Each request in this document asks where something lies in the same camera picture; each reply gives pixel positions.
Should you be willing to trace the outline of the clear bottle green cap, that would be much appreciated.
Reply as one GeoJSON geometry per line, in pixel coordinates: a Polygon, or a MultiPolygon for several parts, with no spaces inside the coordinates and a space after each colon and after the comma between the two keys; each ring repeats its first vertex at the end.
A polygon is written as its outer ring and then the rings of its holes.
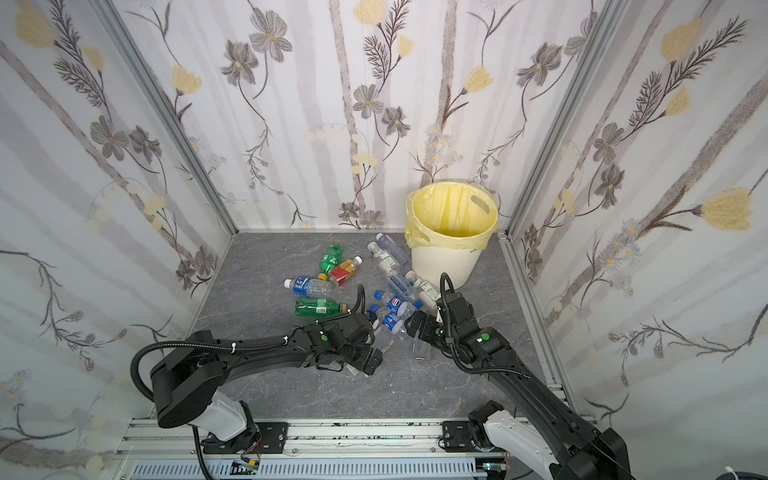
{"type": "Polygon", "coordinates": [[[385,326],[379,326],[366,342],[366,346],[370,348],[369,355],[358,358],[356,362],[348,362],[346,368],[353,375],[359,373],[364,373],[366,376],[372,375],[383,362],[383,355],[393,342],[392,332],[385,326]]]}

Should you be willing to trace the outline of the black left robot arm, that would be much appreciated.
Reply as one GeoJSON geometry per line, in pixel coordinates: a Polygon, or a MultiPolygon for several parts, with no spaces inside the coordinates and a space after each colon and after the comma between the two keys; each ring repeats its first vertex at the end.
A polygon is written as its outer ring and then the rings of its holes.
{"type": "Polygon", "coordinates": [[[270,370],[322,370],[333,363],[371,375],[383,361],[383,352],[373,341],[373,327],[360,313],[255,340],[216,339],[211,331],[202,330],[186,340],[141,348],[129,372],[137,390],[153,402],[159,427],[191,425],[229,441],[252,422],[243,404],[219,392],[221,386],[270,370]]]}

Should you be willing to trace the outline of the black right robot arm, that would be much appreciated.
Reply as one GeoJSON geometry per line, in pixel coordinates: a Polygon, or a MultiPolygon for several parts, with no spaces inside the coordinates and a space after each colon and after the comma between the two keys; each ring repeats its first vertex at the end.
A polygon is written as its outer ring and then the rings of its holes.
{"type": "Polygon", "coordinates": [[[456,291],[438,302],[437,316],[417,312],[407,333],[451,356],[463,372],[485,376],[527,418],[521,425],[497,410],[482,422],[490,443],[543,479],[631,479],[626,442],[612,428],[585,420],[537,378],[495,328],[481,327],[473,306],[456,291]]]}

